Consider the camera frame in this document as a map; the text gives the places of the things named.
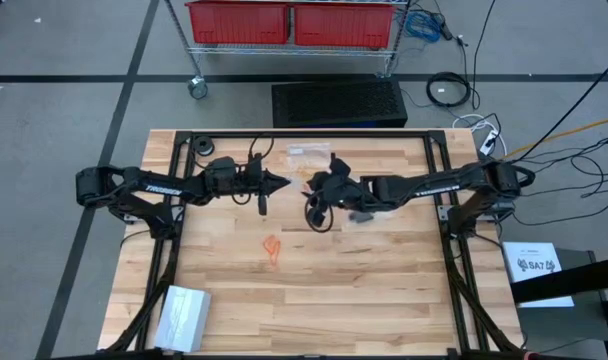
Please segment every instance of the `red object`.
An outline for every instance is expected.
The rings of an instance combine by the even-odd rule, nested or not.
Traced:
[[[297,45],[388,47],[393,6],[295,5]]]
[[[187,3],[193,38],[207,44],[284,44],[288,8],[280,3]]]

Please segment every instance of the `white label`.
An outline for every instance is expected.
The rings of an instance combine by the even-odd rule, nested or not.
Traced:
[[[180,194],[182,194],[182,192],[180,190],[163,188],[161,186],[153,186],[153,185],[147,185],[146,186],[146,191],[156,192],[156,193],[160,193],[160,194],[167,194],[167,195],[180,195]]]
[[[455,186],[449,186],[449,187],[445,187],[445,188],[441,188],[441,189],[420,191],[420,192],[416,192],[415,196],[419,197],[419,196],[426,196],[426,195],[432,195],[432,194],[439,194],[439,193],[443,193],[443,192],[447,192],[447,191],[459,190],[459,188],[460,188],[459,185],[455,185]]]

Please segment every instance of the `plastic bag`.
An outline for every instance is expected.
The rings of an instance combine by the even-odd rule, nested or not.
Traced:
[[[287,146],[288,166],[291,174],[289,180],[301,191],[310,189],[306,182],[318,171],[328,171],[331,163],[331,144],[292,144]]]

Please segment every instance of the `blue cable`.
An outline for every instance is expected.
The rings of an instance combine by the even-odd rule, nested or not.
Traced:
[[[409,37],[416,37],[429,44],[436,43],[442,35],[442,23],[435,16],[423,11],[410,11],[404,24],[404,34]]]

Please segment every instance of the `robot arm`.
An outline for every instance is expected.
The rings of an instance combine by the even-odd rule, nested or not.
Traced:
[[[475,195],[469,201],[449,211],[451,232],[460,233],[497,201],[519,196],[521,188],[535,179],[530,170],[495,160],[408,178],[362,176],[359,182],[349,178],[351,168],[338,158],[331,160],[330,169],[330,173],[316,173],[308,181],[312,193],[304,194],[309,198],[306,217],[313,230],[322,226],[329,207],[366,213],[391,211],[414,198],[473,190]],[[519,173],[526,176],[524,180],[518,180]]]
[[[204,170],[186,179],[142,171],[136,167],[91,167],[75,176],[77,203],[98,209],[108,207],[122,221],[131,216],[149,225],[151,237],[174,234],[172,205],[151,204],[132,193],[145,191],[176,196],[188,204],[204,206],[220,196],[258,196],[260,215],[266,215],[266,197],[289,184],[280,176],[262,171],[261,156],[249,156],[245,165],[237,165],[231,157],[213,160]]]

